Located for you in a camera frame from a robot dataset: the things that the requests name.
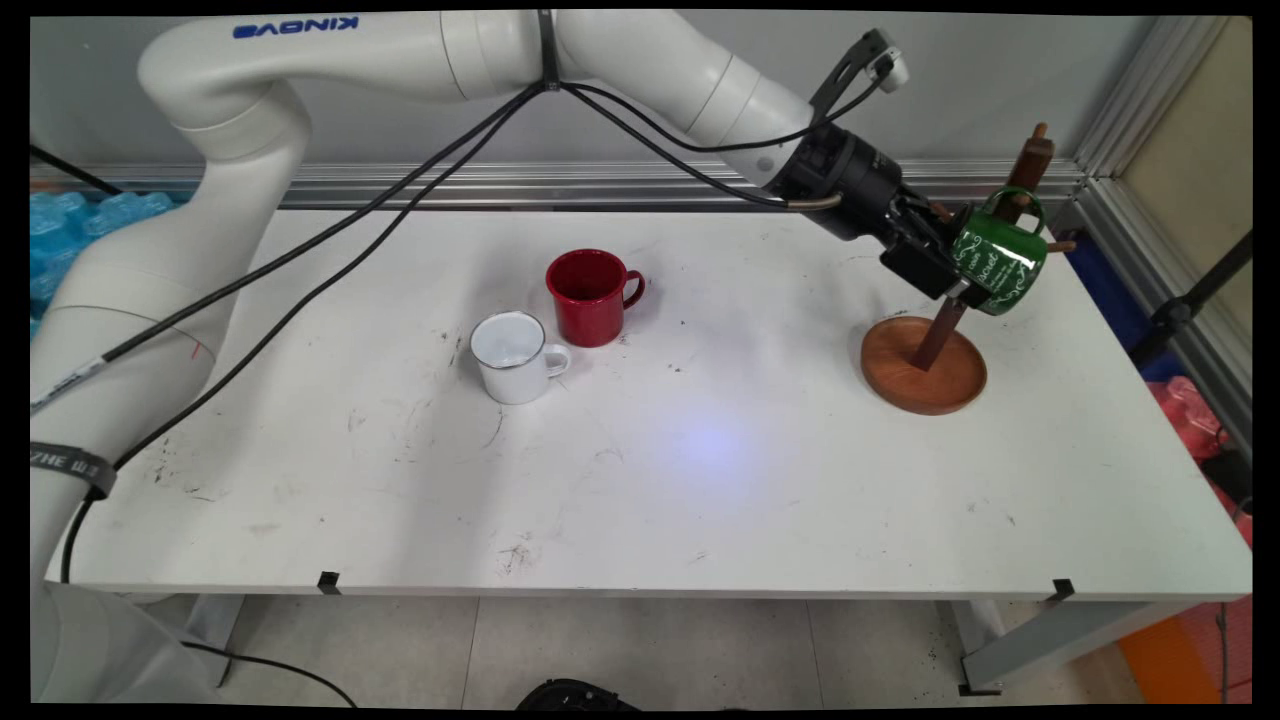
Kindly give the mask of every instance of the table leg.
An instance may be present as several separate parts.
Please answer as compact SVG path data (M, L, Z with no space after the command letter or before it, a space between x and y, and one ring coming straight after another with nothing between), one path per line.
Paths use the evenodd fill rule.
M242 594L202 594L196 598L196 605L191 609L183 630L195 642L227 650L227 644L232 639L232 630L236 629L236 619L243 605L244 596ZM196 655L209 667L210 682L214 687L223 687L232 661L211 652L196 652Z
M995 635L980 603L954 603L969 692L998 692L1009 683L1093 652L1147 625L1187 610L1189 603L1059 602L1036 618ZM977 650L972 642L986 639Z

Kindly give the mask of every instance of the floor tile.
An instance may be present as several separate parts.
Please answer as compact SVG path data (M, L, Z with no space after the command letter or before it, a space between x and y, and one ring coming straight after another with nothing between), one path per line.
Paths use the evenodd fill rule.
M641 710L820 707L800 601L483 600L463 707L511 710L552 678Z
M297 665L361 707L462 705L476 598L251 596L230 647ZM219 694L230 703L340 706L293 673L233 662Z
M964 698L963 648L954 619L936 602L814 601L814 643L828 708L955 707L1142 702L1119 648L1103 647L1027 678L1000 697ZM1007 626L1034 603L1004 605Z

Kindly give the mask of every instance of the white robotic arm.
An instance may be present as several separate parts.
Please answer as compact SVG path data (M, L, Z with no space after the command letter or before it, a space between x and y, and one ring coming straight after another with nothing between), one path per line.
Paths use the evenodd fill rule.
M598 77L695 142L778 137L808 127L813 118L805 100L762 77L673 10L553 10L553 17L563 77ZM541 41L534 10L224 17L159 37L138 76L207 159L205 177L189 204L113 233L77 260L32 346L33 395L247 270L310 135L289 78L463 101L536 82ZM723 158L764 187L799 143ZM32 415L32 441L81 447L115 461L209 379L233 302L229 296L192 315ZM93 667L84 665L95 662L102 664L99 675L110 673L106 664L119 652L111 643L129 632L72 633L81 623L70 616L77 607L83 611L83 597L50 593L44 582L84 492L79 479L31 471L33 700L97 700L108 692L102 688L119 688L69 683L67 676L92 678ZM118 609L96 612L99 621L120 615ZM73 656L81 661L70 662Z

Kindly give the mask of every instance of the black stand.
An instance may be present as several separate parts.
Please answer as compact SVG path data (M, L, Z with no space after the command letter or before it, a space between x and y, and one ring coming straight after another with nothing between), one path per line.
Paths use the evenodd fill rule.
M1244 233L1240 242L1235 243L1235 247L1210 268L1208 273L1194 287L1187 291L1187 295L1175 297L1156 310L1156 314L1151 316L1151 332L1129 351L1129 360L1140 370L1158 357L1169 341L1178 334L1178 331L1190 323L1204 307L1204 304L1213 297L1213 293L1222 290L1222 286L1235 277L1235 273L1249 260L1253 260L1252 228Z

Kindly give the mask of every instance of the mug handle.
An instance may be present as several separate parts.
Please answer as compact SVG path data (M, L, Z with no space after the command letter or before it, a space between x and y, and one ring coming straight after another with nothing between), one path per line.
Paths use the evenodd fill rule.
M635 305L636 300L640 300L640 296L644 295L644 275L641 275L637 270L627 270L627 279L640 281L640 284L636 286L636 291L631 293L631 297L622 301L623 310Z
M558 355L564 359L563 363L557 363L554 365L550 363L547 364L548 378L554 378L556 375L563 373L564 370L568 370L568 366L573 364L573 356L568 354L568 348L564 347L563 345L553 342L543 348L543 354L548 356Z

